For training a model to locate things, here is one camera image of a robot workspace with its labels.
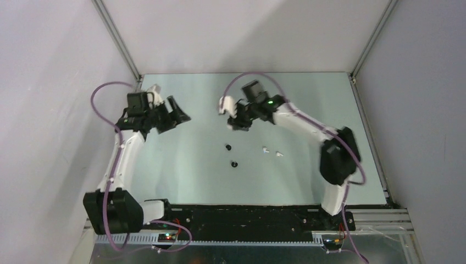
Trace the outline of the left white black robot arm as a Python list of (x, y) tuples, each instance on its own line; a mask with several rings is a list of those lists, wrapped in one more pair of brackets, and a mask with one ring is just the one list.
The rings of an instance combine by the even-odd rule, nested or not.
[(171, 227), (174, 215), (168, 200), (139, 203), (130, 193), (131, 184), (139, 152), (151, 130), (161, 134), (190, 119), (173, 96), (163, 101), (157, 92), (127, 95), (127, 107), (112, 125), (115, 144), (109, 166), (97, 189), (83, 199), (96, 234), (138, 233), (150, 221), (160, 229)]

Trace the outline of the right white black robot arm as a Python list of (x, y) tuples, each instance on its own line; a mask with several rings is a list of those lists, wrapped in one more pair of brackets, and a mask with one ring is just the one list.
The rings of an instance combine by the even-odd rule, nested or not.
[(319, 173), (325, 180), (320, 224), (333, 230), (342, 222), (340, 215), (346, 200), (346, 191), (361, 163), (361, 156), (353, 131), (348, 127), (336, 129), (300, 111), (283, 95), (270, 96), (258, 80), (242, 87), (246, 102), (222, 95), (218, 108), (228, 114), (231, 130), (249, 131), (253, 121), (262, 120), (281, 126), (303, 136), (319, 147)]

